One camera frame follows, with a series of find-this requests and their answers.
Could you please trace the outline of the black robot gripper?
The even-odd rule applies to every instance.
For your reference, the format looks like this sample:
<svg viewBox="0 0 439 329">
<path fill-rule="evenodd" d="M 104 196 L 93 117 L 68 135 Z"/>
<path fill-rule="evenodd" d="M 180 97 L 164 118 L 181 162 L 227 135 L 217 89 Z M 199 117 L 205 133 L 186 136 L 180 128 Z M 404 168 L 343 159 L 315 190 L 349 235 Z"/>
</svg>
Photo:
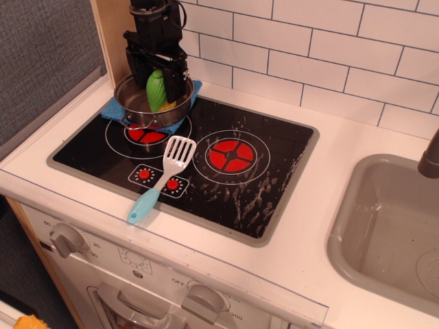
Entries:
<svg viewBox="0 0 439 329">
<path fill-rule="evenodd" d="M 183 8 L 130 8 L 136 30 L 126 31 L 126 56 L 136 85 L 145 90 L 154 67 L 163 69 L 167 102 L 185 95 L 187 54 L 180 47 L 187 23 Z"/>
</svg>

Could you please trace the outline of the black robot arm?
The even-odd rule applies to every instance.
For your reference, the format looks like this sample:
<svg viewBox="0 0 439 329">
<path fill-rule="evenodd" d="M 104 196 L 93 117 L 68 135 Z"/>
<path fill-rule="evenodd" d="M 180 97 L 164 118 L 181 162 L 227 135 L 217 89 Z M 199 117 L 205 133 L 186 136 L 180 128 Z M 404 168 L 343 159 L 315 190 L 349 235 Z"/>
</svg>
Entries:
<svg viewBox="0 0 439 329">
<path fill-rule="evenodd" d="M 136 30 L 126 31 L 126 56 L 139 88 L 146 88 L 155 70 L 163 74 L 167 101 L 173 103 L 185 94 L 189 76 L 187 54 L 180 47 L 187 13 L 180 1 L 131 1 L 129 11 Z"/>
</svg>

